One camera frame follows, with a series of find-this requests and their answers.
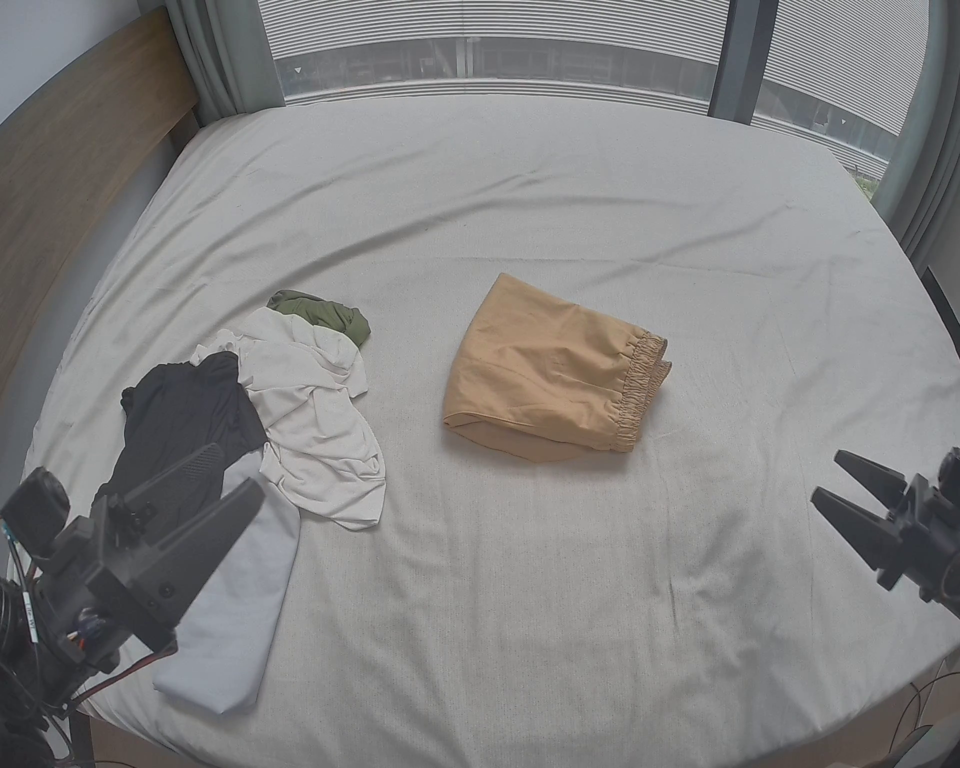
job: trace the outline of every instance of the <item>white bed sheet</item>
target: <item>white bed sheet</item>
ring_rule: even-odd
[[[535,466],[442,429],[501,271],[669,339],[632,454]],[[358,407],[386,459],[382,521],[304,516],[251,712],[182,708],[146,671],[91,700],[114,725],[222,766],[729,766],[960,644],[807,502],[823,484],[869,503],[837,448],[930,474],[960,437],[948,336],[826,149],[540,97],[222,121],[98,287],[28,467],[85,512],[122,446],[121,390],[288,287],[371,322]]]

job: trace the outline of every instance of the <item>olive green cloth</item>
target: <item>olive green cloth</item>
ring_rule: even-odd
[[[360,347],[370,338],[370,324],[355,307],[343,306],[300,291],[277,291],[267,306],[282,315],[299,315],[312,325],[338,330]]]

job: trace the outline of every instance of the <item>headboard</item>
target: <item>headboard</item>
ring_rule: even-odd
[[[0,124],[0,398],[58,273],[196,103],[160,8],[64,67]]]

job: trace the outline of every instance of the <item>green-gray curtain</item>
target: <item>green-gray curtain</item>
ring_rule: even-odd
[[[256,0],[139,0],[141,12],[166,6],[197,87],[197,117],[283,106],[283,91]]]
[[[874,207],[922,273],[960,187],[960,4],[930,0],[917,90]]]

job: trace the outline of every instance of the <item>folded shorts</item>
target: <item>folded shorts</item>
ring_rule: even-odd
[[[500,275],[450,369],[444,425],[534,462],[631,451],[666,340]]]

